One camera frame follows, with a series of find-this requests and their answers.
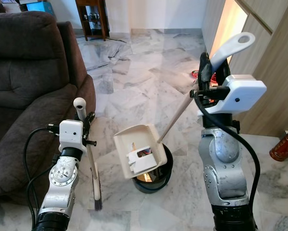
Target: dustpan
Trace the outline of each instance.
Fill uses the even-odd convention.
[[[246,42],[241,42],[241,39],[248,39]],[[255,41],[255,36],[249,32],[242,32],[230,38],[215,52],[210,59],[212,65],[212,72],[214,73],[219,66],[229,57],[248,48]],[[193,85],[193,90],[198,90],[198,85]],[[158,131],[153,124],[142,124],[129,127],[114,135],[115,145],[121,161],[121,166],[126,179],[134,178],[144,173],[150,172],[161,165],[166,164],[167,157],[163,148],[162,140],[174,123],[179,119],[181,114],[185,111],[187,106],[192,102],[192,98],[187,94],[182,104],[178,108],[176,114],[167,125],[165,132],[159,137]],[[157,162],[157,166],[146,169],[143,172],[134,174],[128,162],[127,155],[130,152],[129,147],[131,143],[136,144],[136,148],[140,149],[149,146],[152,154]]]
[[[157,140],[159,134],[153,124],[140,124],[129,128],[126,128],[114,135],[114,142],[118,151],[123,173],[126,179],[137,177],[146,172],[150,172],[161,165],[165,165],[167,157],[162,143],[158,143]],[[151,148],[153,157],[157,162],[157,165],[146,169],[140,173],[134,174],[130,170],[127,154],[130,152],[129,147],[131,143],[136,144],[136,148],[140,149],[146,146]]]

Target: brown sofa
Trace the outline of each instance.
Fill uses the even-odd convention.
[[[26,204],[22,162],[25,141],[34,129],[73,119],[73,100],[82,97],[95,110],[95,90],[70,22],[48,13],[0,14],[0,200]],[[27,150],[32,176],[51,165],[58,139],[36,134]],[[48,175],[35,189],[40,203]]]

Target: wooden cabinet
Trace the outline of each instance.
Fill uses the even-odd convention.
[[[253,76],[265,83],[267,92],[236,117],[241,133],[280,137],[288,129],[288,8]]]
[[[80,16],[85,40],[88,38],[103,38],[109,35],[107,17],[105,13],[104,0],[75,0],[78,15]],[[96,9],[90,16],[87,13],[87,8]]]
[[[206,14],[202,25],[202,35],[210,54],[217,28],[223,12],[225,0],[207,0]]]
[[[285,10],[288,7],[288,0],[242,0],[249,8],[267,24],[272,31],[275,31]]]
[[[254,34],[256,40],[246,50],[233,55],[229,64],[232,74],[253,74],[271,40],[270,34],[251,14],[246,20],[243,31]]]

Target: black cable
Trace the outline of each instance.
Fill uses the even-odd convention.
[[[254,176],[254,181],[253,181],[253,185],[252,185],[251,192],[250,192],[250,210],[252,211],[253,210],[254,197],[255,197],[255,194],[256,194],[256,189],[257,189],[259,176],[260,176],[260,163],[259,163],[258,157],[257,157],[255,151],[253,150],[253,148],[249,145],[249,143],[247,143],[247,141],[245,139],[243,139],[241,136],[239,136],[237,133],[235,133],[230,128],[226,127],[225,125],[223,125],[222,123],[220,123],[219,121],[214,119],[206,111],[206,109],[202,106],[202,104],[200,102],[200,99],[199,99],[199,94],[200,93],[201,93],[201,91],[195,92],[194,100],[195,100],[196,105],[200,109],[200,111],[203,113],[203,115],[206,116],[208,118],[208,120],[210,120],[212,123],[214,123],[217,127],[219,127],[220,129],[222,129],[223,131],[225,131],[226,133],[231,135],[233,138],[238,140],[240,143],[242,143],[244,145],[244,147],[246,147],[246,149],[249,151],[250,155],[252,156],[252,158],[254,160],[255,176]]]
[[[28,167],[27,167],[27,162],[26,162],[26,151],[27,151],[27,147],[28,147],[28,144],[29,144],[29,141],[30,139],[33,137],[33,135],[39,131],[42,131],[42,130],[48,130],[47,128],[38,128],[34,131],[32,131],[26,142],[25,142],[25,146],[24,146],[24,149],[23,149],[23,165],[24,165],[24,169],[25,169],[25,173],[26,173],[26,176],[27,176],[27,179],[28,179],[28,182],[31,181],[31,178],[30,178],[30,174],[29,174],[29,170],[28,170]],[[33,196],[34,196],[34,200],[35,200],[35,205],[36,205],[36,217],[35,217],[35,212],[34,212],[34,209],[33,209],[33,206],[32,206],[32,203],[30,201],[30,198],[29,198],[29,195],[28,195],[28,198],[27,198],[27,203],[28,203],[28,207],[29,207],[29,210],[31,212],[31,215],[32,215],[32,229],[35,225],[35,222],[36,222],[36,218],[37,218],[37,215],[39,213],[39,202],[38,202],[38,199],[37,199],[37,195],[36,195],[36,191],[35,191],[35,187],[34,185],[32,185],[32,193],[33,193]]]
[[[26,196],[27,196],[27,198],[29,198],[29,190],[30,190],[30,187],[33,187],[34,181],[35,181],[38,177],[40,177],[40,176],[42,176],[43,174],[45,174],[46,172],[50,171],[51,168],[53,168],[54,165],[55,165],[55,164],[52,164],[52,165],[51,165],[50,167],[48,167],[46,170],[44,170],[44,171],[41,172],[39,175],[37,175],[36,177],[34,177],[34,178],[31,179],[31,181],[28,183],[27,188],[26,188]],[[34,222],[34,223],[32,222],[32,230],[34,229],[35,223],[36,223],[36,222]]]

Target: black trash bin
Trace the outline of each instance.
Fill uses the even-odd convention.
[[[162,189],[169,181],[172,169],[173,169],[173,156],[169,149],[163,144],[167,163],[165,165],[160,166],[160,171],[163,173],[162,177],[158,181],[154,182],[144,182],[136,177],[132,178],[135,187],[140,190],[142,193],[155,193],[158,190]]]

